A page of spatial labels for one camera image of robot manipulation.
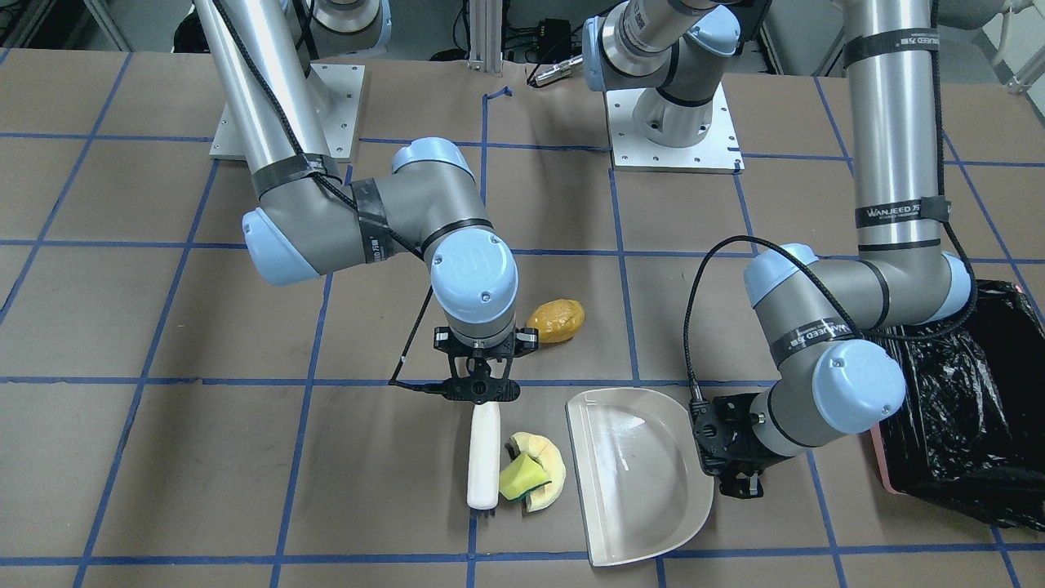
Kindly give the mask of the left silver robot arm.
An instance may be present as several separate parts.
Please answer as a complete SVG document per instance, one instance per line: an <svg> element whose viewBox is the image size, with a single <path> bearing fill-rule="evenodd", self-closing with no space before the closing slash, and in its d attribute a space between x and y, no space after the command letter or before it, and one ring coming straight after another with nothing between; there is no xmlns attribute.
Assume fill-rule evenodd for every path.
<svg viewBox="0 0 1045 588"><path fill-rule="evenodd" d="M938 3L841 1L852 100L858 257L826 260L775 245L747 265L748 301L780 380L764 392L707 399L683 342L690 416L703 471L722 494L762 497L769 466L862 433L905 401L900 364L878 340L895 325L944 321L952 332L975 305L966 253L945 252ZM700 138L725 60L739 44L727 1L623 1L583 24L593 91L638 89L634 121L654 144Z"/></svg>

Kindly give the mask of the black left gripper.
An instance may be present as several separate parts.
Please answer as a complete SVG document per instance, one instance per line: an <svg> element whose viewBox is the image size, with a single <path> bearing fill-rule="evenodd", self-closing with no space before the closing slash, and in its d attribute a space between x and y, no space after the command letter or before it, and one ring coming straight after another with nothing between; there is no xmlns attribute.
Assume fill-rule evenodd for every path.
<svg viewBox="0 0 1045 588"><path fill-rule="evenodd" d="M702 469L718 478L732 478L732 497L764 497L762 473L786 457L769 450L754 436L756 394L729 394L690 399L691 427Z"/></svg>

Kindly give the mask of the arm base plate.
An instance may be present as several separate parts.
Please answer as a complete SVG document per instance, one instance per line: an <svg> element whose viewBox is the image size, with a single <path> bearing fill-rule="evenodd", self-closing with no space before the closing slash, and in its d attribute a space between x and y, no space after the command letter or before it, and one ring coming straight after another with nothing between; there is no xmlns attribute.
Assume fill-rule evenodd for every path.
<svg viewBox="0 0 1045 588"><path fill-rule="evenodd" d="M693 108L672 104L653 88L608 91L604 96L617 170L744 171L722 85L709 103Z"/></svg>
<svg viewBox="0 0 1045 588"><path fill-rule="evenodd" d="M320 119L329 152L336 163L351 163L354 157L365 70L363 65L314 63L310 75L306 78L311 105ZM211 142L210 157L217 160L247 160L230 105L225 105L220 112L220 122Z"/></svg>

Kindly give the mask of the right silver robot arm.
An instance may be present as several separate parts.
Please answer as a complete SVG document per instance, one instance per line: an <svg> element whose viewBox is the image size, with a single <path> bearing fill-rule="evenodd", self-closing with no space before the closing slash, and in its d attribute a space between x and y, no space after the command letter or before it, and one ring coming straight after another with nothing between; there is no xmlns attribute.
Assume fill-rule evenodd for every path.
<svg viewBox="0 0 1045 588"><path fill-rule="evenodd" d="M318 80L295 49L282 4L194 7L259 199L240 226L262 278L284 286L411 254L428 267L429 298L447 316L434 348L449 364L446 380L416 390L474 404L515 401L511 366L539 338L516 324L518 265L458 146L416 139L396 152L389 175L343 184Z"/></svg>

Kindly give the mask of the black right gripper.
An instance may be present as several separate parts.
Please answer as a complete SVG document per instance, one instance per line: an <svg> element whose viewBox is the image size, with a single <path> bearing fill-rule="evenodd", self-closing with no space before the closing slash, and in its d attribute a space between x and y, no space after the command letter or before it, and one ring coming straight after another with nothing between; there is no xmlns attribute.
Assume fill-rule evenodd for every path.
<svg viewBox="0 0 1045 588"><path fill-rule="evenodd" d="M539 334L535 328L508 325L494 337L471 339L463 337L451 327L437 327L434 330L434 349L448 357L449 380L445 398L482 404L480 364L485 362L490 368L489 401L514 402L519 398L520 386L511 379L513 360L537 351Z"/></svg>

